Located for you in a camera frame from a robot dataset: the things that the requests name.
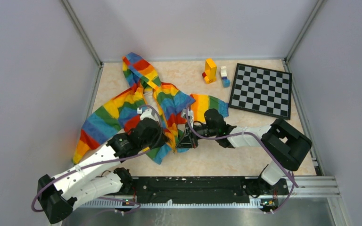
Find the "rainbow striped zip jacket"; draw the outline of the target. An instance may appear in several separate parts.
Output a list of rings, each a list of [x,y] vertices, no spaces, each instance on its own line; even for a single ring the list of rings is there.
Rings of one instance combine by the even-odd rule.
[[[156,69],[136,53],[123,56],[123,74],[128,89],[108,100],[95,110],[83,123],[79,142],[72,158],[78,164],[90,150],[95,150],[111,139],[120,130],[128,132],[140,121],[139,109],[150,105],[159,114],[167,142],[148,153],[148,157],[161,164],[170,152],[182,153],[187,148],[176,148],[181,138],[179,125],[186,120],[181,117],[183,109],[190,107],[195,120],[205,122],[204,113],[217,110],[220,115],[229,115],[228,103],[219,98],[202,94],[185,94],[175,85],[162,82]]]

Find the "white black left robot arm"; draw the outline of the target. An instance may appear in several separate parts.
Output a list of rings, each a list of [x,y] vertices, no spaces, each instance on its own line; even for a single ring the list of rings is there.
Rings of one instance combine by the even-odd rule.
[[[102,173],[125,160],[140,156],[144,148],[166,143],[159,122],[140,120],[136,127],[118,133],[80,164],[53,177],[38,180],[37,200],[51,224],[67,218],[76,208],[106,194],[128,194],[133,191],[129,170],[118,168],[108,175]]]

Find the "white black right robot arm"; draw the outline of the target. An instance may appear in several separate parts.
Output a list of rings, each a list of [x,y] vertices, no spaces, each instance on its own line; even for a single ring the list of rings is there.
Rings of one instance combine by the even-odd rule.
[[[186,125],[178,148],[197,148],[200,139],[214,140],[223,148],[261,147],[271,158],[271,163],[259,175],[259,191],[270,194],[283,176],[298,187],[293,172],[299,169],[313,143],[284,119],[249,128],[227,124],[215,109],[205,112],[204,122],[195,121],[191,109],[184,109],[181,116],[186,119]]]

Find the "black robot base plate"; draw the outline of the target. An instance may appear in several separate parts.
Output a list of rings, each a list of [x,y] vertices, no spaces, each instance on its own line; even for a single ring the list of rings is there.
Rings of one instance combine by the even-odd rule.
[[[132,194],[143,204],[232,204],[254,198],[287,195],[285,179],[271,186],[258,177],[139,177],[132,181]]]

